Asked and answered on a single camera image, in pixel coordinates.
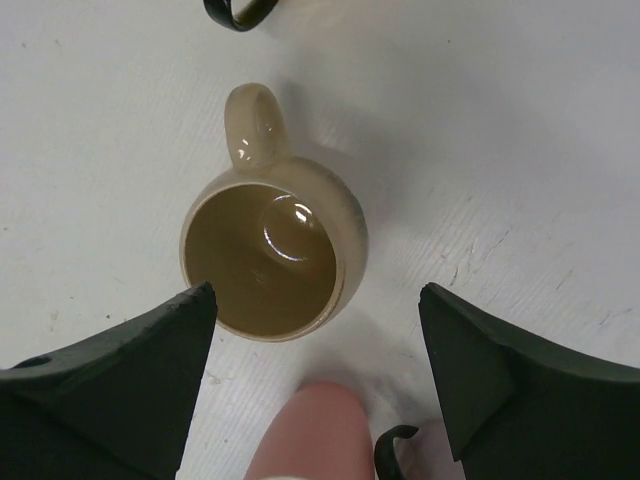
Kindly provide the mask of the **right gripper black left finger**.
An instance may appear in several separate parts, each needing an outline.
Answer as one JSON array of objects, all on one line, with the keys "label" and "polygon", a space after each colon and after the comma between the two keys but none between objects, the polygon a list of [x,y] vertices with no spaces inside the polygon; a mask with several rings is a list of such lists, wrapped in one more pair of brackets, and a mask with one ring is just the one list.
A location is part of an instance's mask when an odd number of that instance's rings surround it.
[{"label": "right gripper black left finger", "polygon": [[2,370],[2,478],[175,478],[216,317],[201,283]]}]

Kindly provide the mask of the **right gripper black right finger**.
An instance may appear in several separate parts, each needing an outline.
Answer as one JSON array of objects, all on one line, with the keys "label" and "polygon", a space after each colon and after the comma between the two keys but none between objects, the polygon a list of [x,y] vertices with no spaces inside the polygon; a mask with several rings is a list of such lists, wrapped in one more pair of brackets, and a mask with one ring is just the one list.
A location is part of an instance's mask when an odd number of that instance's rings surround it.
[{"label": "right gripper black right finger", "polygon": [[467,478],[638,478],[637,368],[558,345],[435,283],[419,315]]}]

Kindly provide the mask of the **beige stoneware mug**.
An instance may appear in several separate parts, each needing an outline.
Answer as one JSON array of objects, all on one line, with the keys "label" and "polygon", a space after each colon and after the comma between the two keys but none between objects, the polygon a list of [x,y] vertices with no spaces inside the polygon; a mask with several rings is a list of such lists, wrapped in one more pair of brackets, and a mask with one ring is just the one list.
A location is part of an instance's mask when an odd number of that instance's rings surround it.
[{"label": "beige stoneware mug", "polygon": [[334,319],[362,282],[369,250],[362,207],[334,172],[293,153],[267,86],[234,88],[224,129],[231,166],[185,217],[183,277],[211,284],[219,324],[238,336],[303,337]]}]

